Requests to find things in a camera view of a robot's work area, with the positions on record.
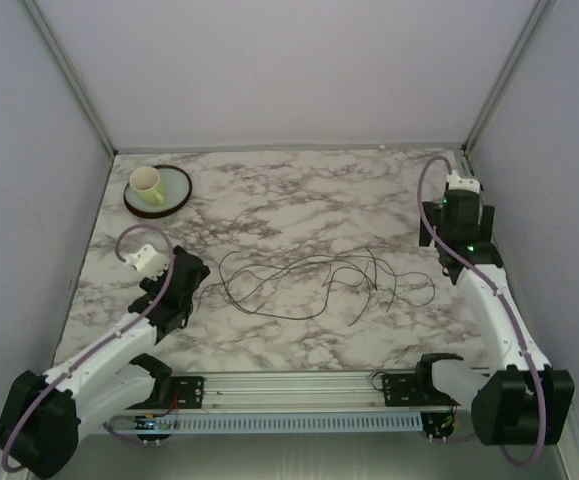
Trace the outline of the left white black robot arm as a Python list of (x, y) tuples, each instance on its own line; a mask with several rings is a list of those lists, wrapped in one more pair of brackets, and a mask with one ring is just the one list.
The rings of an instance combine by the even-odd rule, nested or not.
[(146, 244), (127, 262), (142, 275), (143, 294), (111, 330), (42, 374), (23, 372), (10, 387), (0, 450), (40, 479), (62, 470), (80, 442), (121, 411), (172, 401), (172, 370), (150, 352), (187, 326), (193, 296), (210, 269), (180, 246), (165, 255)]

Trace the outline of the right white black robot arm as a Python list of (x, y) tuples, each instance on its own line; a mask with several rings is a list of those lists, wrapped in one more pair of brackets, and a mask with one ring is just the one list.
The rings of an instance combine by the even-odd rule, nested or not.
[(419, 243), (434, 246), (442, 271), (466, 300), (489, 358), (488, 375), (453, 354), (423, 357), (426, 383), (471, 415), (485, 445), (555, 445), (575, 384), (532, 339), (512, 298), (492, 243), (495, 209), (476, 187), (448, 186), (439, 202), (423, 201)]

